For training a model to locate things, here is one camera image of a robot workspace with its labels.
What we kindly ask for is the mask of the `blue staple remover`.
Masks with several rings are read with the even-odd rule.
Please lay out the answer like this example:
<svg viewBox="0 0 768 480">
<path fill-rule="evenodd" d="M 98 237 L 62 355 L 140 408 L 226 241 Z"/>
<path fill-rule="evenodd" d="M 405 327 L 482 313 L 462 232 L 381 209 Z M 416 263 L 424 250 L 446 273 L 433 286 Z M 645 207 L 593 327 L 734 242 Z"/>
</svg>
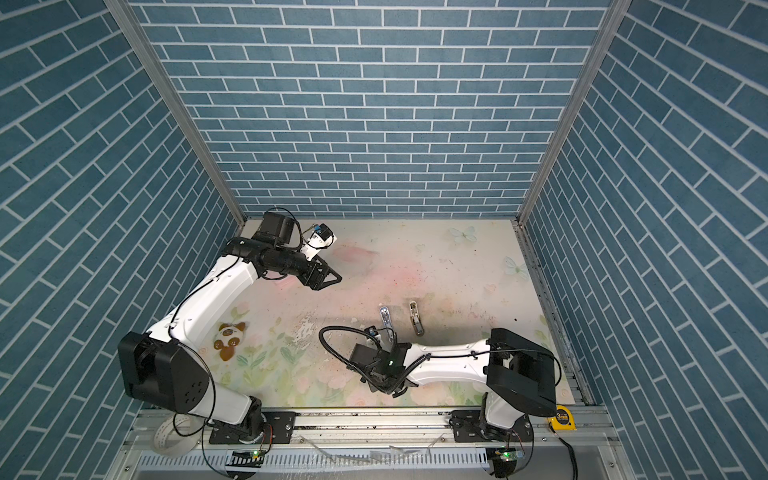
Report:
<svg viewBox="0 0 768 480">
<path fill-rule="evenodd" d="M 391 312 L 387 306 L 381 306 L 379 308 L 379 313 L 383 323 L 383 329 L 388 335 L 389 344 L 394 346 L 397 343 L 397 334 L 394 329 Z"/>
</svg>

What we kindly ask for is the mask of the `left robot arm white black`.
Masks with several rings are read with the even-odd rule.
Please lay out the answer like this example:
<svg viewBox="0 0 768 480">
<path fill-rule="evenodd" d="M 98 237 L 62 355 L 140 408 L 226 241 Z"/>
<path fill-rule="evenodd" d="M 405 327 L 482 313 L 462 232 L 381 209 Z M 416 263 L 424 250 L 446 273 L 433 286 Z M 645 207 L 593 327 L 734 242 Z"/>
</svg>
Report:
<svg viewBox="0 0 768 480">
<path fill-rule="evenodd" d="M 256 232 L 234 237 L 204 279 L 144 333 L 129 332 L 117 356 L 128 397 L 229 426 L 252 440 L 265 419 L 255 397 L 220 385 L 199 352 L 238 296 L 259 280 L 296 278 L 319 291 L 342 277 L 319 255 L 336 240 L 325 224 L 303 230 L 285 208 L 267 210 Z"/>
</svg>

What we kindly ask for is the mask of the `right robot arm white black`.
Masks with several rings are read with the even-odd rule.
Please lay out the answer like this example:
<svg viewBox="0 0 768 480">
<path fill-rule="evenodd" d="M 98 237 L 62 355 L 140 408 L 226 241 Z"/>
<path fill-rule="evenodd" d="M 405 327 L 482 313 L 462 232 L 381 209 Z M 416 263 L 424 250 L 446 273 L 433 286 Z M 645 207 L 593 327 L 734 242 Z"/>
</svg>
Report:
<svg viewBox="0 0 768 480">
<path fill-rule="evenodd" d="M 432 383 L 484 385 L 477 417 L 463 420 L 454 414 L 451 420 L 456 428 L 468 430 L 472 440 L 527 441 L 532 417 L 550 418 L 557 412 L 561 370 L 554 354 L 503 328 L 493 329 L 487 339 L 460 345 L 396 343 L 386 350 L 379 343 L 357 344 L 343 362 L 372 390 L 393 397 Z"/>
</svg>

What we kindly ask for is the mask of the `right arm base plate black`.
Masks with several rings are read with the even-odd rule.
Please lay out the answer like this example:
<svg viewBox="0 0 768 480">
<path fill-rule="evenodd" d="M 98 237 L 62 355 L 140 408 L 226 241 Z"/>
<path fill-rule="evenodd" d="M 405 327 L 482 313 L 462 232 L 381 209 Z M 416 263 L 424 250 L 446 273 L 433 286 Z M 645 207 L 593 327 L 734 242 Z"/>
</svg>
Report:
<svg viewBox="0 0 768 480">
<path fill-rule="evenodd" d="M 534 438 L 532 423 L 528 416 L 520 417 L 511 428 L 502 429 L 490 425 L 479 408 L 453 410 L 448 418 L 456 443 L 487 442 L 531 442 Z"/>
</svg>

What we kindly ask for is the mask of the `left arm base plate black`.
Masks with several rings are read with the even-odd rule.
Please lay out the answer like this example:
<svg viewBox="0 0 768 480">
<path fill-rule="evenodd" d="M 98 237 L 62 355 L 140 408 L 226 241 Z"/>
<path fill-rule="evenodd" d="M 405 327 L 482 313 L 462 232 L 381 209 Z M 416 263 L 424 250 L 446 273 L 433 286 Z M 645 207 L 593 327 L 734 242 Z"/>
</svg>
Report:
<svg viewBox="0 0 768 480">
<path fill-rule="evenodd" d="M 289 444 L 296 418 L 296 412 L 278 410 L 260 411 L 238 425 L 215 421 L 209 443 L 236 446 Z"/>
</svg>

